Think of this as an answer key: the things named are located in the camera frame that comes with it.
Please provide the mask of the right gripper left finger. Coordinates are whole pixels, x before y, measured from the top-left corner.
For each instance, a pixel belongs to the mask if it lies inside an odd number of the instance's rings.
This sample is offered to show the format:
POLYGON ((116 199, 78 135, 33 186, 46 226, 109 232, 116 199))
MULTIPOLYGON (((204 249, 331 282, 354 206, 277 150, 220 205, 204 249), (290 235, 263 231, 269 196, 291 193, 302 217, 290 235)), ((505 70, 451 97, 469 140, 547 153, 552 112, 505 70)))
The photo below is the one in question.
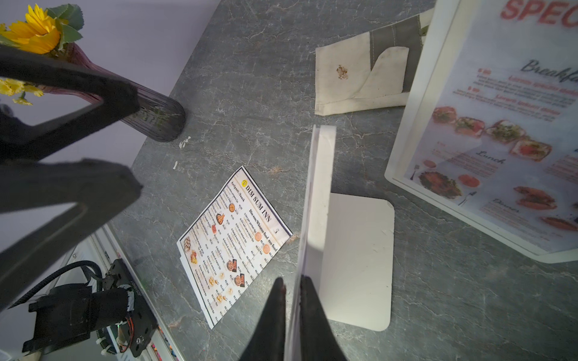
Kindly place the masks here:
POLYGON ((272 286, 263 312, 250 342, 239 358, 245 360, 284 359, 286 286, 277 278, 272 286))

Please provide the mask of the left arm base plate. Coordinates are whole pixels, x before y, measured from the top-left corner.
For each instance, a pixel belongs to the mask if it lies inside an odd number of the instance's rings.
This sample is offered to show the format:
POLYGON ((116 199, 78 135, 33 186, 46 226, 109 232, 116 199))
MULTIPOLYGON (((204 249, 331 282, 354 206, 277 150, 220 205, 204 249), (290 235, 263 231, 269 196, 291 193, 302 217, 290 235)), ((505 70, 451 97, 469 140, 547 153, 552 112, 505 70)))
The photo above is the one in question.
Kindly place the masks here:
POLYGON ((99 301, 97 344, 102 355, 137 359, 151 346, 158 321, 127 264, 116 259, 95 293, 99 301))

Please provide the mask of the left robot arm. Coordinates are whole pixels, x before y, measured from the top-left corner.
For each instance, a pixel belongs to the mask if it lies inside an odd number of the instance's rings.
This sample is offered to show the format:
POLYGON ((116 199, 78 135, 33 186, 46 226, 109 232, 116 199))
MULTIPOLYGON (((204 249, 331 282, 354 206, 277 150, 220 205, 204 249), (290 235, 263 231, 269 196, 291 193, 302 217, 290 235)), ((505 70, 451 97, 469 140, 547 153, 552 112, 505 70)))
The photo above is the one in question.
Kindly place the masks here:
POLYGON ((108 75, 8 46, 1 49, 1 75, 97 96, 85 108, 30 126, 1 111, 1 211, 67 205, 68 209, 1 253, 1 307, 27 304, 36 316, 24 352, 57 349, 121 322, 128 313, 125 289, 59 287, 36 301, 25 294, 61 256, 141 195, 125 165, 99 159, 47 164, 53 153, 138 111, 134 86, 108 75))

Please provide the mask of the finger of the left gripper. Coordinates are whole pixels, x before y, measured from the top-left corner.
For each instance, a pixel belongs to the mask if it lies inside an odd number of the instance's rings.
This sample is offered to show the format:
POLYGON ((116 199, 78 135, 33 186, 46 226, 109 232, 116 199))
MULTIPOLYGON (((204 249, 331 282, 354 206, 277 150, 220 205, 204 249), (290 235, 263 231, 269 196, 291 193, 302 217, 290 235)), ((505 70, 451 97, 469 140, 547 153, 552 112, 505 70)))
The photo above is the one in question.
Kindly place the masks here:
POLYGON ((96 159, 1 167, 1 212, 72 207, 1 253, 1 308, 72 247, 128 208, 142 186, 125 165, 96 159))
POLYGON ((137 89, 121 80, 8 46, 1 46, 1 76, 100 97, 81 110, 29 126, 1 116, 1 161, 39 161, 140 109, 137 89))

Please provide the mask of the dim sum menu sheet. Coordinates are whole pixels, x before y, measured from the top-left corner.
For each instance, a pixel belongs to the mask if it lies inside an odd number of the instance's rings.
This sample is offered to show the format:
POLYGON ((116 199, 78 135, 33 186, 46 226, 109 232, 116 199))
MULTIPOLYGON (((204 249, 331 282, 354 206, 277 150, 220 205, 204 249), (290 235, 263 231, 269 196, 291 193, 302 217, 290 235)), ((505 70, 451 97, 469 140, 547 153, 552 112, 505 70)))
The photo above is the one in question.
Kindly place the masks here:
POLYGON ((292 236, 248 170, 238 168, 178 240, 215 326, 292 236))

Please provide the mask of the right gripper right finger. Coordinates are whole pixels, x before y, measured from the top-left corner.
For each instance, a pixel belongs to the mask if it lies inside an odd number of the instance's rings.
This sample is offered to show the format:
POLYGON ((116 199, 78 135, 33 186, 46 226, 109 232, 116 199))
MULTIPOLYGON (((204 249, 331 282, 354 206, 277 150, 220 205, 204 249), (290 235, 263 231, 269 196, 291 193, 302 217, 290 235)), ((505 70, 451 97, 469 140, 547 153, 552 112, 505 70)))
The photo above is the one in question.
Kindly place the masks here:
POLYGON ((347 360, 329 325, 312 279, 300 280, 301 360, 347 360))

